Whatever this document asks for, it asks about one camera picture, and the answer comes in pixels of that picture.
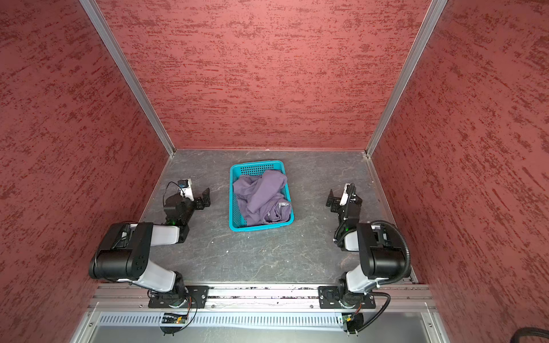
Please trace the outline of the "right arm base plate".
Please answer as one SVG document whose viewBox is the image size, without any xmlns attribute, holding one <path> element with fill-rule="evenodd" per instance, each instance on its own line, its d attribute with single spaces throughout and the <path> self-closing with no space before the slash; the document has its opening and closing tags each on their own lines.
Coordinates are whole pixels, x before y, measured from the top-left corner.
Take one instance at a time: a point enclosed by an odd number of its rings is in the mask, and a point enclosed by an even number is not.
<svg viewBox="0 0 549 343">
<path fill-rule="evenodd" d="M 318 298 L 321 309 L 357 310 L 360 307 L 361 309 L 373 310 L 376 308 L 372 296 L 349 292 L 344 287 L 318 287 Z"/>
</svg>

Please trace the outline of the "purple trousers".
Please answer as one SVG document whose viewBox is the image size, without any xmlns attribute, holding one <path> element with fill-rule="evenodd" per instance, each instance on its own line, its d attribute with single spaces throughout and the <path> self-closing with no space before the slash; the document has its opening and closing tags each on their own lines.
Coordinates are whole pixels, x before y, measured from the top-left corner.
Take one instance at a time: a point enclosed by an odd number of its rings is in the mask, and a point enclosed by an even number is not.
<svg viewBox="0 0 549 343">
<path fill-rule="evenodd" d="M 287 177 L 278 170 L 266 170 L 260 176 L 242 175 L 233 183 L 240 214 L 248 227 L 290 220 L 292 204 L 282 193 L 286 186 Z"/>
</svg>

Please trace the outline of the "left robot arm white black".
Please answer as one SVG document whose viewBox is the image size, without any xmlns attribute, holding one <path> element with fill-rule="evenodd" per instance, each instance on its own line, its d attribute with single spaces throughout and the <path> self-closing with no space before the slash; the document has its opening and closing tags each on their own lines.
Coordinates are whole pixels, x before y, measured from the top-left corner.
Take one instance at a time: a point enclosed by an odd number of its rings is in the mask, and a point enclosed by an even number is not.
<svg viewBox="0 0 549 343">
<path fill-rule="evenodd" d="M 196 211 L 211 205 L 210 189 L 189 198 L 185 188 L 164 200 L 166 222 L 120 222 L 111 225 L 89 265 L 93 280 L 127 282 L 148 292 L 151 308 L 190 308 L 194 302 L 181 273 L 150 259 L 152 247 L 182 244 Z"/>
</svg>

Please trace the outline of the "aluminium front rail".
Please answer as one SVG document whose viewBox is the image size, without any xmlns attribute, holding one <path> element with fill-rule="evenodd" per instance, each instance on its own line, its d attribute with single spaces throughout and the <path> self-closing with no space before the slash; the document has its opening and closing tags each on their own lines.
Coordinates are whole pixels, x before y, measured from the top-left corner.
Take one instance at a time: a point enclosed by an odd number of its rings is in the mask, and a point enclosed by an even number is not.
<svg viewBox="0 0 549 343">
<path fill-rule="evenodd" d="M 308 312 L 320 309 L 317 284 L 208 285 L 203 312 Z M 382 288 L 392 297 L 389 312 L 436 312 L 437 306 L 426 284 L 394 284 Z M 128 284 L 100 284 L 89 301 L 89 311 L 143 311 L 148 307 L 147 290 Z"/>
</svg>

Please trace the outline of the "right circuit board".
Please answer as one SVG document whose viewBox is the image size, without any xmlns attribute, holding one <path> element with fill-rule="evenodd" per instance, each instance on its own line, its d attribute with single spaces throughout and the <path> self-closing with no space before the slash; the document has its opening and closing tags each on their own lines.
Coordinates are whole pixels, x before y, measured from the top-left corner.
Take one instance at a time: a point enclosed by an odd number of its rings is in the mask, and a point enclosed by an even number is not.
<svg viewBox="0 0 549 343">
<path fill-rule="evenodd" d="M 343 331 L 349 334 L 357 334 L 360 328 L 364 325 L 364 322 L 364 316 L 362 313 L 348 313 L 342 315 Z"/>
</svg>

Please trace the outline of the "circuit board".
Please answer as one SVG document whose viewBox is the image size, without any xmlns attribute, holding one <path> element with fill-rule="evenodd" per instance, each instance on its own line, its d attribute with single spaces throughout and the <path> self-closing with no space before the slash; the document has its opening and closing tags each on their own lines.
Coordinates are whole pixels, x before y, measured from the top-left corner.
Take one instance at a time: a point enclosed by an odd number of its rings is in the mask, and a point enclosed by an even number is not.
<svg viewBox="0 0 549 343">
<path fill-rule="evenodd" d="M 189 319 L 188 314 L 165 312 L 162 315 L 162 325 L 186 325 Z"/>
<path fill-rule="evenodd" d="M 349 334 L 357 334 L 360 328 L 364 325 L 364 322 L 364 316 L 362 313 L 348 313 L 342 315 L 343 331 Z"/>
</svg>

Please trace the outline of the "right corner aluminium post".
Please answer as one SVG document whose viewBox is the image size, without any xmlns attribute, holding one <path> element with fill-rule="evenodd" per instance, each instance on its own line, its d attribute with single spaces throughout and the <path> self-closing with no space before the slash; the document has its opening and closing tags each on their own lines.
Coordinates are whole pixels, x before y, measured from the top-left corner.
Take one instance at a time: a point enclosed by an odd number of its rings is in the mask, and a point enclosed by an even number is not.
<svg viewBox="0 0 549 343">
<path fill-rule="evenodd" d="M 387 125 L 389 124 L 391 117 L 393 116 L 393 113 L 400 101 L 400 98 L 402 97 L 405 88 L 407 87 L 407 84 L 409 83 L 410 78 L 415 71 L 417 63 L 420 61 L 420 57 L 422 56 L 425 47 L 427 46 L 427 43 L 431 35 L 433 34 L 437 22 L 442 15 L 446 5 L 447 0 L 431 1 L 424 20 L 420 25 L 420 28 L 414 39 L 413 45 L 410 48 L 405 63 L 403 64 L 403 68 L 401 69 L 399 77 L 397 78 L 393 91 L 391 92 L 389 100 L 387 101 L 387 104 L 377 124 L 377 127 L 373 132 L 373 135 L 365 150 L 365 155 L 368 159 L 373 158 L 375 149 L 380 143 L 382 135 Z"/>
</svg>

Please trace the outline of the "left circuit board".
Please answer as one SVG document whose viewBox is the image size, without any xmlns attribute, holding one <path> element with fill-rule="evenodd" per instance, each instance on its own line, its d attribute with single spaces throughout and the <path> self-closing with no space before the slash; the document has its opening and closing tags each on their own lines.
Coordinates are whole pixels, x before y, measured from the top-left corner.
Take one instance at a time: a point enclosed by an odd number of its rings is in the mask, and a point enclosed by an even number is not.
<svg viewBox="0 0 549 343">
<path fill-rule="evenodd" d="M 189 319 L 188 314 L 165 312 L 162 315 L 162 325 L 186 325 Z"/>
</svg>

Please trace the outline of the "corner aluminium post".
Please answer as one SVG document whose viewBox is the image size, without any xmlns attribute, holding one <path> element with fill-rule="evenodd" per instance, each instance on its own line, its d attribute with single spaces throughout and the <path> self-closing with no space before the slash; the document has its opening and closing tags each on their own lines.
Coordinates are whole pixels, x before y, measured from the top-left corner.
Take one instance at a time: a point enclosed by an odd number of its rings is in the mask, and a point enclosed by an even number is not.
<svg viewBox="0 0 549 343">
<path fill-rule="evenodd" d="M 427 46 L 427 43 L 431 35 L 433 34 L 437 22 L 442 15 L 446 5 L 447 0 L 431 1 L 424 20 L 420 25 L 420 28 L 414 39 L 413 45 L 410 48 L 405 63 L 403 64 L 403 68 L 401 69 L 399 77 L 397 78 L 393 91 L 391 92 L 389 100 L 387 101 L 387 104 L 377 124 L 377 127 L 373 132 L 373 135 L 365 150 L 365 155 L 368 159 L 373 158 L 375 149 L 380 143 L 382 135 L 387 125 L 389 124 L 391 117 L 393 116 L 393 113 L 400 101 L 400 98 L 402 97 L 405 88 L 407 87 L 407 84 L 409 83 L 410 78 L 415 71 L 417 63 L 420 61 L 420 57 L 422 56 L 425 47 Z"/>
<path fill-rule="evenodd" d="M 167 154 L 170 158 L 173 158 L 177 149 L 170 139 L 170 136 L 164 128 L 164 125 L 162 124 L 156 111 L 154 110 L 154 107 L 148 96 L 146 95 L 146 92 L 144 91 L 142 85 L 140 84 L 137 75 L 134 73 L 133 69 L 130 66 L 130 63 L 125 57 L 124 52 L 120 47 L 120 44 L 117 42 L 112 30 L 107 24 L 107 20 L 104 18 L 104 15 L 100 10 L 99 5 L 96 1 L 92 0 L 80 0 L 79 2 L 83 7 L 86 15 L 90 19 L 92 25 L 96 29 L 103 44 L 107 48 L 107 51 L 110 53 L 115 64 L 122 73 L 124 80 L 132 91 L 135 99 L 139 103 L 146 117 L 148 118 L 153 130 L 155 131 L 162 145 L 166 149 Z"/>
</svg>

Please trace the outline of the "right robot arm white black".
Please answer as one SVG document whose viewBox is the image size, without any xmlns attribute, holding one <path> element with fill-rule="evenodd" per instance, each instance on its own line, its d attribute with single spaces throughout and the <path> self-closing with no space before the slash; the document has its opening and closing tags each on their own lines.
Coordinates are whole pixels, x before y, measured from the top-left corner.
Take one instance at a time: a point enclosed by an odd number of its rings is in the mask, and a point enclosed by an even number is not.
<svg viewBox="0 0 549 343">
<path fill-rule="evenodd" d="M 412 269 L 403 234 L 385 220 L 361 222 L 362 204 L 353 183 L 344 186 L 340 197 L 331 192 L 326 203 L 338 216 L 333 242 L 341 250 L 359 255 L 359 265 L 340 277 L 333 296 L 340 307 L 348 309 L 362 304 L 374 290 L 409 277 Z"/>
</svg>

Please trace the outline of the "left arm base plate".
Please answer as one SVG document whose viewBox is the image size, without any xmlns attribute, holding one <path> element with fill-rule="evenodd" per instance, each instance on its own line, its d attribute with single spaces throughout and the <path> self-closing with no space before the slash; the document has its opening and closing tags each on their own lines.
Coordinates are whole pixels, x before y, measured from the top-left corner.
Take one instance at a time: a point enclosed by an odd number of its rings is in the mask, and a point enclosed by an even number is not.
<svg viewBox="0 0 549 343">
<path fill-rule="evenodd" d="M 210 288 L 204 285 L 184 286 L 183 295 L 175 290 L 169 292 L 148 291 L 150 309 L 185 310 L 192 307 L 203 309 Z"/>
</svg>

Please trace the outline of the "left corner aluminium post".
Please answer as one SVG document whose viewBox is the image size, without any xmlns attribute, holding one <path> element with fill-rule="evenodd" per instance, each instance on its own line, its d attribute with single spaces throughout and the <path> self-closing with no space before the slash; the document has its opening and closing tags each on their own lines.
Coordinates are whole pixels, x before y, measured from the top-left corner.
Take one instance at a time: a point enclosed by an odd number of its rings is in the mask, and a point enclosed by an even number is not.
<svg viewBox="0 0 549 343">
<path fill-rule="evenodd" d="M 124 80 L 132 91 L 135 99 L 139 103 L 146 117 L 148 118 L 153 130 L 155 131 L 162 145 L 166 149 L 167 154 L 170 158 L 173 158 L 177 149 L 170 139 L 170 136 L 164 128 L 164 125 L 162 124 L 156 111 L 154 110 L 154 107 L 148 96 L 146 95 L 146 92 L 144 91 L 142 85 L 140 84 L 137 75 L 134 73 L 133 69 L 130 66 L 130 63 L 125 57 L 124 52 L 120 47 L 120 44 L 117 42 L 112 30 L 107 24 L 107 20 L 104 18 L 104 15 L 100 10 L 99 5 L 96 1 L 92 0 L 80 0 L 79 2 L 83 7 L 86 15 L 90 19 L 92 25 L 96 29 L 103 44 L 107 48 L 107 51 L 110 53 L 115 64 L 122 73 Z"/>
</svg>

